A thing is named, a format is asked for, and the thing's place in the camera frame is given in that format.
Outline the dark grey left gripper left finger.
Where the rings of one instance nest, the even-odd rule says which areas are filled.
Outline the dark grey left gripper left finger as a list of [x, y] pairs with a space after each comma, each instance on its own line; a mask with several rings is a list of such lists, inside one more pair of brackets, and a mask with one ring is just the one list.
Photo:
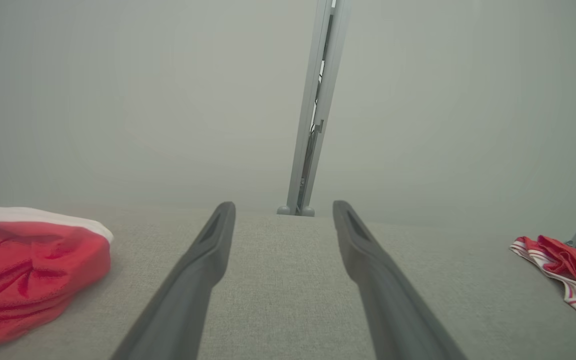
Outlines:
[[211, 292], [226, 273], [236, 207], [220, 203], [110, 360], [197, 360]]

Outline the grey metal partition post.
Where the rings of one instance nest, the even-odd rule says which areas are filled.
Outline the grey metal partition post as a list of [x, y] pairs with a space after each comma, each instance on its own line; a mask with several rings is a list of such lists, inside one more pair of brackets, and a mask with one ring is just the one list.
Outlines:
[[311, 207], [353, 0], [317, 0], [287, 205], [291, 215]]

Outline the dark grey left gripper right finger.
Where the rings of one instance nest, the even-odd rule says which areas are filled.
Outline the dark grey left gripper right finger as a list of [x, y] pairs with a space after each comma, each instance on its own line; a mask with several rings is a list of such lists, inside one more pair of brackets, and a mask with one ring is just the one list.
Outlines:
[[377, 360], [467, 360], [350, 203], [333, 203], [343, 266], [356, 283]]

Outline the red shorts white waistband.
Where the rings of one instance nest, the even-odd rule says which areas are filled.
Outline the red shorts white waistband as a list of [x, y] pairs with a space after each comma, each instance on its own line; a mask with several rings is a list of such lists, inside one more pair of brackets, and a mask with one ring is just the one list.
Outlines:
[[113, 240], [93, 219], [0, 207], [0, 345], [54, 321], [101, 280]]

